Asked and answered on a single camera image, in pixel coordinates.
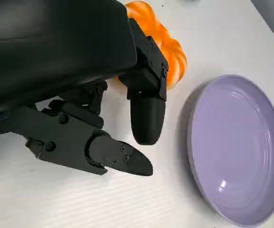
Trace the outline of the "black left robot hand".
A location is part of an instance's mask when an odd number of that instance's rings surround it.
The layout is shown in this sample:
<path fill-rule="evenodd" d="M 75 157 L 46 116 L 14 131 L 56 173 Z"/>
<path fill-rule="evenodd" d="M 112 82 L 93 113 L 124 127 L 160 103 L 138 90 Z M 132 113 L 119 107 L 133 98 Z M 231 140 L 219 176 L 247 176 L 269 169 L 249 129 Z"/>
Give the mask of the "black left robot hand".
<path fill-rule="evenodd" d="M 155 144 L 168 62 L 116 0 L 0 0 L 0 134 L 15 133 L 46 162 L 103 175 L 151 176 L 150 160 L 103 130 L 107 79 L 127 87 L 131 128 Z"/>

